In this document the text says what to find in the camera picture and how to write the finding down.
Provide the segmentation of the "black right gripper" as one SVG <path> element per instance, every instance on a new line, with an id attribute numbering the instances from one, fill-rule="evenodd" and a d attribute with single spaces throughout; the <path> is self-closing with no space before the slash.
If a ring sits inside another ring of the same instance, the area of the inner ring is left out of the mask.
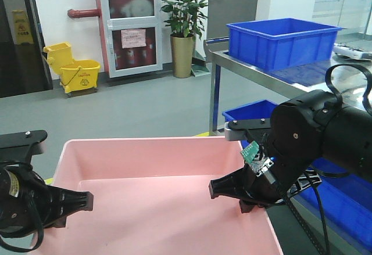
<path id="1" fill-rule="evenodd" d="M 248 164 L 243 168 L 209 182 L 211 199 L 226 196 L 239 201 L 241 213 L 250 213 L 255 206 L 271 207 L 286 204 L 290 198 L 307 189 L 317 189 L 321 178 L 315 170 L 305 170 L 294 183 L 286 188 L 267 165 L 255 171 Z"/>

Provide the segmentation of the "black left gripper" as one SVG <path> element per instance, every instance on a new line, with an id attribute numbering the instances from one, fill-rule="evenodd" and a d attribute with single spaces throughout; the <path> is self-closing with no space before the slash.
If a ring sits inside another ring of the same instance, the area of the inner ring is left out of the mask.
<path id="1" fill-rule="evenodd" d="M 1 163 L 1 235 L 19 238 L 39 227 L 64 228 L 67 217 L 92 211 L 94 195 L 46 185 L 31 166 Z"/>

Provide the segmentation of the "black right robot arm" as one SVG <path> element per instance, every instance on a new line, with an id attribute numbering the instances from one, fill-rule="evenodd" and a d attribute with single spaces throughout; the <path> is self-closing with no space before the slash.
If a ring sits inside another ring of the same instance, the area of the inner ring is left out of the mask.
<path id="1" fill-rule="evenodd" d="M 250 206 L 288 200 L 288 191 L 310 164 L 324 158 L 371 181 L 371 116 L 315 90 L 278 105 L 270 118 L 234 120 L 228 133 L 257 143 L 258 165 L 244 166 L 209 184 L 211 198 L 239 199 Z"/>

